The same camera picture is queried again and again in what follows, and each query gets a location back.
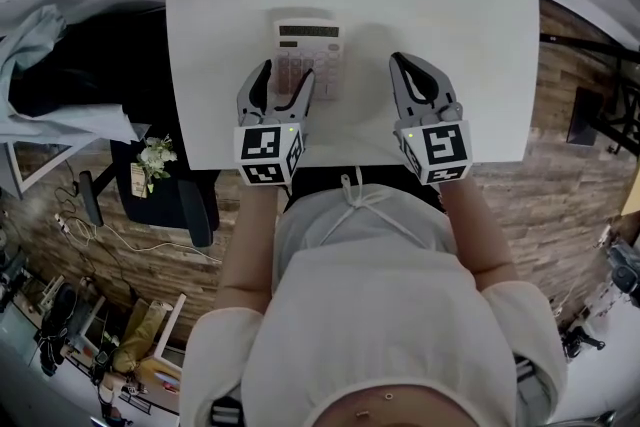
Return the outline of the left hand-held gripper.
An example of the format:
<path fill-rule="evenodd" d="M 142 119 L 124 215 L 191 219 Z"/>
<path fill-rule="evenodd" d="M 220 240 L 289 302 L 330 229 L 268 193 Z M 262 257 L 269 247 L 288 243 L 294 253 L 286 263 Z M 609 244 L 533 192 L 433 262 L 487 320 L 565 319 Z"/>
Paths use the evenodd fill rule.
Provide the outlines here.
<path fill-rule="evenodd" d="M 307 70 L 289 103 L 265 114 L 271 73 L 272 61 L 267 59 L 249 74 L 237 95 L 234 159 L 248 186 L 288 186 L 305 151 L 305 119 L 315 73 Z"/>

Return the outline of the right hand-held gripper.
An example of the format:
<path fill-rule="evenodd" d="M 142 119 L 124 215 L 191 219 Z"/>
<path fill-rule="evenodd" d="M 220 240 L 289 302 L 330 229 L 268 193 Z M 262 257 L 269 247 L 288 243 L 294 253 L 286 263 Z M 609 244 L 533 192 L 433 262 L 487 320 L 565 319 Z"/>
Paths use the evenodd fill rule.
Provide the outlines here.
<path fill-rule="evenodd" d="M 426 60 L 402 52 L 391 55 L 389 70 L 401 119 L 394 134 L 408 168 L 422 185 L 465 178 L 473 164 L 470 126 L 455 102 L 449 77 Z M 425 108 L 441 109 L 407 120 Z"/>

